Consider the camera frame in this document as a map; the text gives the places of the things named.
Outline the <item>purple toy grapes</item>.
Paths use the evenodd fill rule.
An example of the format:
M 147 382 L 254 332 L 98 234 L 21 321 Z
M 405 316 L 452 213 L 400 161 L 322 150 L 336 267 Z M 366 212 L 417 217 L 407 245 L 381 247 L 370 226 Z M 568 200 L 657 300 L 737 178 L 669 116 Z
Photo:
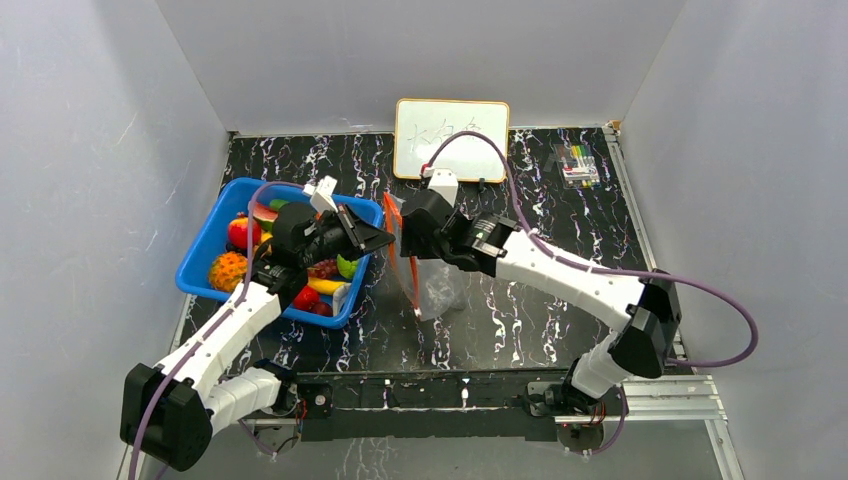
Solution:
M 339 275 L 337 261 L 335 259 L 320 261 L 308 269 L 308 275 L 312 278 L 333 279 Z

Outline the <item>clear orange zip bag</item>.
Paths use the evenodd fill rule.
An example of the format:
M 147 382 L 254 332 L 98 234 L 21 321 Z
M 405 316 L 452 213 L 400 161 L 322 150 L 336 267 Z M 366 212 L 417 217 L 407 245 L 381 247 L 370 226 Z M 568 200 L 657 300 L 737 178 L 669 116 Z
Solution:
M 433 320 L 449 311 L 466 309 L 466 275 L 457 267 L 439 259 L 423 260 L 401 255 L 402 240 L 406 240 L 400 214 L 402 205 L 400 198 L 383 193 L 386 230 L 395 236 L 395 242 L 388 247 L 390 266 L 417 319 Z

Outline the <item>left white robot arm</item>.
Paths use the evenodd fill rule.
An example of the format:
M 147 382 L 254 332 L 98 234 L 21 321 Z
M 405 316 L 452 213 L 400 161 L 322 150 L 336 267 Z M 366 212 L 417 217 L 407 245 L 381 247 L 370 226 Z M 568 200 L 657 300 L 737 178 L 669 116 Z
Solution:
M 155 366 L 137 364 L 127 374 L 119 436 L 131 448 L 129 476 L 136 476 L 140 454 L 185 471 L 214 435 L 247 415 L 293 412 L 299 391 L 292 375 L 264 362 L 224 380 L 226 367 L 293 303 L 309 268 L 336 254 L 357 260 L 394 240 L 345 205 L 319 217 L 305 203 L 286 205 L 271 239 L 249 254 L 245 279 L 216 314 Z

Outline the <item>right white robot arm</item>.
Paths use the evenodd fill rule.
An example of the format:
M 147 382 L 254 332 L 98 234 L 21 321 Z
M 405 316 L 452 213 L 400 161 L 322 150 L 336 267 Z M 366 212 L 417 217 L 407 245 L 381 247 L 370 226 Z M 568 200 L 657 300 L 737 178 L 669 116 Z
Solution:
M 442 260 L 533 287 L 609 328 L 603 341 L 572 363 L 561 385 L 527 387 L 532 415 L 590 414 L 624 380 L 663 375 L 681 313 L 674 284 L 657 273 L 604 274 L 592 262 L 534 238 L 516 221 L 491 213 L 469 218 L 432 190 L 402 202 L 399 214 L 402 256 Z

